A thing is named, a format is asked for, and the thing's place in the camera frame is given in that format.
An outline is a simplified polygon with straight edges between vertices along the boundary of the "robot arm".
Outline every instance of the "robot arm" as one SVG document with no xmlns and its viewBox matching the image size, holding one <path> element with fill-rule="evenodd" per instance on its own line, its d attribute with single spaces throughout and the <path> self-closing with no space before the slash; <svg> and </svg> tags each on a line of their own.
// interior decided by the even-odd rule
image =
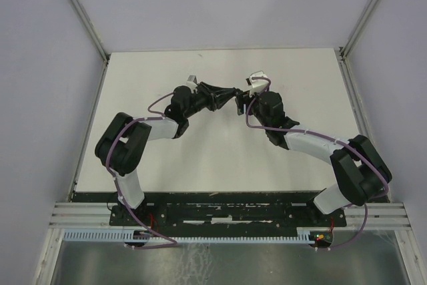
<svg viewBox="0 0 427 285">
<path fill-rule="evenodd" d="M 308 202 L 318 212 L 317 215 L 330 214 L 348 204 L 362 206 L 383 188 L 376 174 L 366 164 L 358 165 L 356 162 L 360 159 L 338 145 L 337 141 L 354 148 L 381 173 L 387 183 L 390 182 L 390 170 L 367 137 L 357 135 L 354 139 L 335 138 L 333 142 L 307 134 L 310 131 L 308 128 L 285 115 L 280 94 L 266 91 L 268 81 L 259 79 L 260 77 L 267 79 L 262 71 L 252 74 L 247 79 L 249 89 L 237 95 L 238 114 L 245 114 L 246 106 L 252 105 L 249 115 L 254 115 L 263 127 L 284 129 L 275 131 L 266 128 L 266 135 L 275 146 L 303 152 L 333 167 L 337 183 Z"/>
<path fill-rule="evenodd" d="M 164 112 L 165 117 L 141 120 L 125 131 L 113 150 L 109 166 L 118 173 L 117 183 L 131 208 L 137 208 L 144 199 L 136 167 L 147 141 L 181 137 L 188 128 L 189 117 L 203 108 L 210 111 L 221 109 L 237 93 L 236 88 L 215 87 L 204 82 L 197 84 L 195 76 L 190 76 L 186 85 L 173 91 L 171 103 Z M 95 155 L 103 166 L 114 140 L 131 121 L 133 118 L 130 115 L 118 113 L 98 141 Z"/>
</svg>

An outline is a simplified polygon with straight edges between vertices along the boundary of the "wire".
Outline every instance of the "wire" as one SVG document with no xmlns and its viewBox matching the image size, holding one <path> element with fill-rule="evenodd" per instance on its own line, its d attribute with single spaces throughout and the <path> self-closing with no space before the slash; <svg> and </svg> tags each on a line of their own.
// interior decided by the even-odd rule
<svg viewBox="0 0 427 285">
<path fill-rule="evenodd" d="M 114 193 L 112 193 L 109 197 L 108 197 L 108 199 L 107 199 L 107 209 L 111 212 L 113 209 L 112 208 L 110 208 L 110 207 L 108 207 L 108 203 L 110 203 L 110 201 L 113 199 L 113 197 L 114 196 L 116 196 L 117 195 L 117 192 L 114 192 Z"/>
<path fill-rule="evenodd" d="M 329 233 L 332 233 L 334 231 L 334 218 L 331 217 L 331 227 L 329 227 Z"/>
<path fill-rule="evenodd" d="M 163 96 L 162 98 L 158 99 L 157 101 L 155 101 L 153 104 L 151 104 L 149 106 L 149 109 L 151 107 L 153 107 L 157 102 L 165 99 L 166 97 L 169 97 L 172 93 L 167 94 L 165 96 Z M 135 246 L 129 246 L 127 244 L 125 244 L 126 247 L 128 248 L 132 248 L 132 249 L 138 249 L 138 250 L 152 250 L 155 248 L 168 248 L 168 247 L 173 247 L 176 246 L 178 243 L 176 240 L 167 237 L 165 235 L 160 234 L 159 232 L 156 232 L 155 230 L 152 230 L 151 228 L 149 228 L 147 225 L 145 225 L 132 211 L 130 205 L 127 203 L 126 199 L 123 196 L 123 193 L 121 192 L 120 186 L 119 186 L 119 182 L 117 181 L 117 174 L 109 167 L 109 163 L 111 160 L 111 155 L 113 154 L 113 150 L 116 147 L 118 141 L 120 140 L 120 138 L 123 136 L 123 134 L 135 123 L 139 122 L 139 121 L 144 121 L 144 120 L 162 120 L 163 117 L 149 117 L 147 119 L 145 118 L 135 118 L 134 120 L 132 120 L 131 122 L 129 122 L 120 132 L 119 134 L 116 136 L 116 138 L 114 139 L 108 154 L 107 154 L 107 159 L 105 160 L 105 168 L 107 168 L 107 171 L 111 174 L 111 176 L 113 176 L 114 179 L 114 185 L 115 188 L 117 190 L 117 194 L 119 196 L 119 199 L 122 201 L 123 205 L 126 207 L 127 211 L 129 212 L 129 214 L 132 216 L 132 218 L 143 228 L 145 228 L 148 232 L 152 233 L 153 235 L 163 238 L 164 240 L 169 241 L 169 244 L 160 244 L 160 245 L 152 245 L 152 246 L 143 246 L 143 247 L 135 247 Z"/>
<path fill-rule="evenodd" d="M 263 92 L 267 91 L 270 88 L 271 84 L 272 84 L 272 81 L 269 78 L 267 78 L 267 77 L 252 77 L 252 79 L 261 79 L 261 80 L 265 80 L 265 81 L 268 82 L 268 85 L 261 90 L 260 95 Z M 254 104 L 255 100 L 256 100 L 256 97 L 252 99 L 252 101 L 249 104 L 249 107 L 246 109 L 245 121 L 246 121 L 246 125 L 249 128 L 264 129 L 264 130 L 271 130 L 271 131 L 284 131 L 284 132 L 291 132 L 291 133 L 304 133 L 304 134 L 308 134 L 308 135 L 313 135 L 313 136 L 316 136 L 316 137 L 320 137 L 322 139 L 325 139 L 325 140 L 328 140 L 328 141 L 332 141 L 335 144 L 339 144 L 341 146 L 344 146 L 346 149 L 350 150 L 354 155 L 356 155 L 357 157 L 359 157 L 359 159 L 362 161 L 362 163 L 366 164 L 377 175 L 377 177 L 382 182 L 382 185 L 384 186 L 384 191 L 382 193 L 378 194 L 377 196 L 375 196 L 374 198 L 379 198 L 379 197 L 387 195 L 387 193 L 388 193 L 388 183 L 387 183 L 386 179 L 382 176 L 382 174 L 361 153 L 359 153 L 357 150 L 355 150 L 350 145 L 344 143 L 343 141 L 337 140 L 337 139 L 332 138 L 330 136 L 327 136 L 327 135 L 324 135 L 322 133 L 318 133 L 318 132 L 315 132 L 315 131 L 311 131 L 311 130 L 304 130 L 304 129 L 285 129 L 285 128 L 275 128 L 275 127 L 250 125 L 249 124 L 249 113 L 250 113 L 250 110 L 251 110 L 252 105 Z M 357 240 L 360 237 L 360 235 L 363 232 L 363 229 L 365 228 L 366 221 L 368 219 L 368 207 L 367 207 L 366 204 L 364 204 L 364 207 L 365 207 L 364 221 L 362 223 L 362 226 L 360 227 L 360 229 L 356 233 L 356 235 L 352 239 L 348 240 L 347 242 L 344 242 L 344 243 L 339 244 L 337 246 L 329 247 L 327 250 L 341 248 L 343 246 L 351 244 L 352 242 L 354 242 L 355 240 Z"/>
<path fill-rule="evenodd" d="M 169 96 L 172 96 L 172 95 L 173 95 L 173 92 L 172 92 L 172 93 L 169 93 L 169 94 L 167 94 L 167 95 L 164 95 L 163 97 L 161 97 L 161 98 L 159 98 L 158 100 L 156 100 L 155 102 L 153 102 L 150 106 L 148 106 L 148 108 L 147 108 L 148 112 L 150 112 L 150 113 L 156 113 L 156 114 L 158 114 L 158 115 L 161 115 L 162 117 L 165 117 L 165 114 L 164 114 L 164 113 L 162 113 L 161 111 L 151 110 L 151 108 L 152 108 L 155 104 L 157 104 L 159 101 L 161 101 L 161 100 L 163 100 L 163 99 L 165 99 L 165 98 L 167 98 L 167 97 L 169 97 Z"/>
<path fill-rule="evenodd" d="M 362 232 L 365 229 L 366 222 L 368 221 L 368 206 L 366 204 L 363 204 L 363 206 L 365 207 L 365 216 L 364 216 L 362 225 L 360 226 L 360 228 L 359 228 L 358 232 L 356 233 L 356 235 L 354 235 L 352 238 L 350 238 L 349 240 L 347 240 L 344 243 L 341 243 L 341 244 L 338 244 L 338 245 L 335 245 L 335 246 L 330 246 L 329 248 L 318 248 L 316 250 L 327 250 L 327 251 L 329 251 L 329 250 L 337 250 L 338 248 L 342 248 L 344 246 L 350 245 L 351 243 L 354 243 L 362 235 Z"/>
<path fill-rule="evenodd" d="M 152 213 L 149 213 L 149 219 L 150 219 L 150 228 L 153 229 L 154 224 L 157 226 L 157 228 L 155 229 L 156 232 L 159 231 L 159 223 L 157 223 L 157 220 L 155 220 L 154 216 Z"/>
</svg>

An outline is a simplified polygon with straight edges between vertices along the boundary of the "black mounting plate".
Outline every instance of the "black mounting plate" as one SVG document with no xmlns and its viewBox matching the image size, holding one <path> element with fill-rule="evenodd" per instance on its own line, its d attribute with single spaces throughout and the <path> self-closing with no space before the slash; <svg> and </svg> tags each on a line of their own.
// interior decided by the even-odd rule
<svg viewBox="0 0 427 285">
<path fill-rule="evenodd" d="M 297 227 L 328 228 L 331 218 L 335 227 L 347 226 L 343 210 L 316 223 L 310 219 L 305 203 L 316 194 L 148 192 L 134 213 L 147 225 L 152 214 L 159 231 L 170 237 L 291 237 L 297 236 Z M 121 204 L 112 208 L 109 224 L 138 226 Z"/>
</svg>

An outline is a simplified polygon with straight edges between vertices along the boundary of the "gray wall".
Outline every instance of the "gray wall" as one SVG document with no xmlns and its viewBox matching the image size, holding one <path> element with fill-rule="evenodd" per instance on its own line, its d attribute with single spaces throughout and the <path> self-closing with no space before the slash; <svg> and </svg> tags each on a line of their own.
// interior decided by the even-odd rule
<svg viewBox="0 0 427 285">
<path fill-rule="evenodd" d="M 102 61 L 67 0 L 0 0 L 0 284 L 29 284 Z"/>
<path fill-rule="evenodd" d="M 427 0 L 383 0 L 350 57 L 374 139 L 427 259 Z"/>
<path fill-rule="evenodd" d="M 367 0 L 80 0 L 113 51 L 337 47 Z"/>
</svg>

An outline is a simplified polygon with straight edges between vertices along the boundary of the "white table surface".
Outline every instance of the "white table surface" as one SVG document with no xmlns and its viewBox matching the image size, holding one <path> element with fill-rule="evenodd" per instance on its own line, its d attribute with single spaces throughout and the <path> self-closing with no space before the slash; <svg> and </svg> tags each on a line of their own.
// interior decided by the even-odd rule
<svg viewBox="0 0 427 285">
<path fill-rule="evenodd" d="M 95 157 L 97 141 L 117 112 L 149 116 L 147 106 L 185 84 L 188 75 L 220 87 L 246 89 L 263 70 L 285 112 L 310 129 L 338 137 L 358 134 L 333 49 L 251 49 L 113 53 L 103 83 L 77 192 L 112 192 L 111 176 Z M 169 99 L 156 106 L 163 111 Z M 250 122 L 258 123 L 254 117 Z M 179 139 L 150 141 L 137 168 L 147 192 L 321 190 L 335 182 L 332 167 L 272 145 L 246 127 L 233 100 L 189 119 Z"/>
</svg>

